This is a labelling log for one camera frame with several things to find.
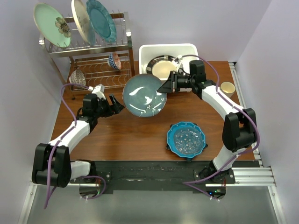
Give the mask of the dark blue glazed plate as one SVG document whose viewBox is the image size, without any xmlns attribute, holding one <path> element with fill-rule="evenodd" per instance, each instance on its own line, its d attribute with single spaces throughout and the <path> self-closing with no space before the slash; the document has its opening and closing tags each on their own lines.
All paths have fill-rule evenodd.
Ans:
<svg viewBox="0 0 299 224">
<path fill-rule="evenodd" d="M 150 74 L 139 74 L 126 83 L 122 98 L 125 107 L 137 117 L 153 117 L 160 113 L 167 102 L 167 94 L 157 90 L 162 82 Z"/>
</svg>

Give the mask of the blue scalloped plate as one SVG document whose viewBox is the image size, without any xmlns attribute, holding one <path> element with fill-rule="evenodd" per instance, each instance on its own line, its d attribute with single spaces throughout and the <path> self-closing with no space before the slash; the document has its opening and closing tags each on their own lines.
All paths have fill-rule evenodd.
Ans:
<svg viewBox="0 0 299 224">
<path fill-rule="evenodd" d="M 208 147 L 201 128 L 192 122 L 178 122 L 170 125 L 167 132 L 166 149 L 191 162 Z"/>
</svg>

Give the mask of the black striped plate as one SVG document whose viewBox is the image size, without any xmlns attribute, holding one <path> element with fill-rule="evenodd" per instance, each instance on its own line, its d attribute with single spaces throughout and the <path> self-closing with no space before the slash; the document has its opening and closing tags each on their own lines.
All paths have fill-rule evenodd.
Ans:
<svg viewBox="0 0 299 224">
<path fill-rule="evenodd" d="M 176 62 L 174 56 L 162 55 L 153 58 L 145 66 L 145 71 L 159 78 L 161 81 L 166 81 L 171 71 L 178 71 L 183 68 L 181 62 Z"/>
</svg>

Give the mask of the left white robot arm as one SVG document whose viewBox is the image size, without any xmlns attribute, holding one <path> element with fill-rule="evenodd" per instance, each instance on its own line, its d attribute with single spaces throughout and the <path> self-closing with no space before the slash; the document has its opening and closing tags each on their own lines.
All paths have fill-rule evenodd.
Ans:
<svg viewBox="0 0 299 224">
<path fill-rule="evenodd" d="M 86 183 L 96 180 L 97 172 L 92 161 L 71 161 L 70 153 L 75 146 L 96 127 L 98 118 L 119 114 L 124 106 L 114 95 L 99 98 L 90 93 L 83 98 L 75 120 L 56 139 L 49 143 L 40 143 L 35 150 L 32 182 L 41 185 L 64 188 L 73 180 L 80 178 Z"/>
</svg>

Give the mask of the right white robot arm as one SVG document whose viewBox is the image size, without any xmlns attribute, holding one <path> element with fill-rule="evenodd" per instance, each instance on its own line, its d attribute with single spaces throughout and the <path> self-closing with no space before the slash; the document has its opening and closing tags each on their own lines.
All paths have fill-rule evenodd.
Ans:
<svg viewBox="0 0 299 224">
<path fill-rule="evenodd" d="M 189 75 L 172 71 L 168 79 L 158 88 L 159 93 L 173 93 L 181 88 L 192 92 L 213 107 L 224 120 L 221 148 L 210 165 L 201 171 L 202 178 L 197 182 L 210 180 L 219 183 L 224 179 L 224 171 L 231 169 L 235 160 L 247 153 L 252 144 L 259 145 L 260 134 L 256 125 L 256 113 L 251 108 L 243 108 L 223 95 L 219 83 L 206 78 L 204 59 L 189 62 Z"/>
</svg>

